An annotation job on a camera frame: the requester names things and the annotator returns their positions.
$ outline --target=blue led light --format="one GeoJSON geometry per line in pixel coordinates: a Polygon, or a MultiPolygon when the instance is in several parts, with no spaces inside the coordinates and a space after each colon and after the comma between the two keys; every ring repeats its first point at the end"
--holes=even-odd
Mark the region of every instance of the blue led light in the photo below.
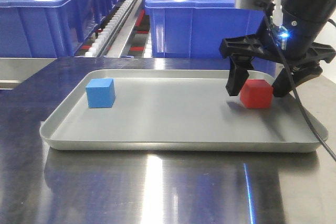
{"type": "Polygon", "coordinates": [[[282,33],[282,34],[279,35],[279,37],[282,38],[282,39],[286,39],[286,38],[289,37],[289,34],[288,33],[282,33]]]}

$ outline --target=metal tray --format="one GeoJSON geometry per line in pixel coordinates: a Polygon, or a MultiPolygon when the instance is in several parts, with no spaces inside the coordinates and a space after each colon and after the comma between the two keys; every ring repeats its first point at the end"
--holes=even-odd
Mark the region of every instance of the metal tray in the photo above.
{"type": "MultiPolygon", "coordinates": [[[[227,70],[98,70],[89,73],[40,128],[58,150],[312,152],[320,143],[292,96],[249,110],[225,90],[227,70]],[[114,78],[112,108],[89,109],[85,86],[114,78]]],[[[273,78],[251,71],[250,78],[273,78]]],[[[311,114],[324,140],[326,128],[311,114]]]]}

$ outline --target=stainless steel table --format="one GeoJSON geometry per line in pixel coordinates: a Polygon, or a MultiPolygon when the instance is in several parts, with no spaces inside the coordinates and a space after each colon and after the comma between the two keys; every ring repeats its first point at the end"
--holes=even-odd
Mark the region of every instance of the stainless steel table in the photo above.
{"type": "MultiPolygon", "coordinates": [[[[41,121],[88,72],[104,68],[227,66],[66,58],[8,91],[0,98],[1,224],[336,223],[336,164],[321,147],[308,154],[50,149],[38,133],[41,121]]],[[[336,85],[320,77],[299,92],[336,150],[336,85]]]]}

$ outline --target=cube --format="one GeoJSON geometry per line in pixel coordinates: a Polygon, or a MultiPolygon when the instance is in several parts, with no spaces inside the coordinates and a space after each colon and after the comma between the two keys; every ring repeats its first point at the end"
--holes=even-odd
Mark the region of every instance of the cube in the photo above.
{"type": "Polygon", "coordinates": [[[248,109],[268,109],[272,97],[273,87],[265,80],[248,79],[240,91],[240,100],[248,109]]]}
{"type": "Polygon", "coordinates": [[[89,108],[110,108],[116,99],[113,78],[91,79],[86,86],[89,108]]]}

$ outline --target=red cube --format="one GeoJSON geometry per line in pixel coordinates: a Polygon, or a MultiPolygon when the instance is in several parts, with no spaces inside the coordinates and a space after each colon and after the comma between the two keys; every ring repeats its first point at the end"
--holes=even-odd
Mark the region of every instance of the red cube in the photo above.
{"type": "Polygon", "coordinates": [[[240,91],[240,100],[248,109],[271,107],[273,87],[265,80],[248,79],[240,91]]]}

